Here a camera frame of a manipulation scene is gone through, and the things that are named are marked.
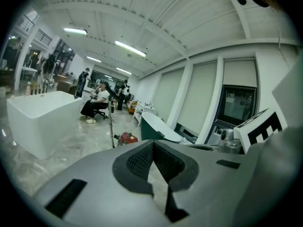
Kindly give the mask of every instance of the floor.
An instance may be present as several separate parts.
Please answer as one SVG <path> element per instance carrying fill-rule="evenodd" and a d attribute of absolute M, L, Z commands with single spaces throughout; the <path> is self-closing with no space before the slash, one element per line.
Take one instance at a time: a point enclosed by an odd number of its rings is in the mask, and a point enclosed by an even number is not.
<path fill-rule="evenodd" d="M 89 99 L 89 93 L 83 93 L 83 104 Z M 96 124 L 89 125 L 85 121 L 78 121 L 71 132 L 60 142 L 58 149 L 45 160 L 31 155 L 20 147 L 13 139 L 9 128 L 6 98 L 0 98 L 0 157 L 8 175 L 16 186 L 33 196 L 35 192 L 49 179 L 57 175 L 79 159 L 99 151 L 111 149 L 109 134 L 109 119 L 103 120 L 96 116 Z M 138 122 L 129 115 L 127 108 L 115 111 L 113 114 L 113 133 L 131 132 L 139 140 L 140 128 Z M 152 164 L 148 182 L 154 188 L 154 200 L 161 211 L 165 210 L 167 184 Z"/>

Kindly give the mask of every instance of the roller shade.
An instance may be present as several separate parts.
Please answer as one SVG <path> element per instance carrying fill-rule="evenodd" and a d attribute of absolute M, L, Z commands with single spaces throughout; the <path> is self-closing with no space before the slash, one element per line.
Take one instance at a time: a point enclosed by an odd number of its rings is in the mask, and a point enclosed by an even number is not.
<path fill-rule="evenodd" d="M 257 87 L 257 74 L 254 60 L 225 61 L 223 84 Z"/>
<path fill-rule="evenodd" d="M 199 134 L 211 103 L 217 62 L 194 67 L 178 123 Z"/>
<path fill-rule="evenodd" d="M 153 107 L 156 108 L 157 116 L 165 122 L 169 118 L 174 104 L 184 68 L 164 73 L 153 99 Z"/>

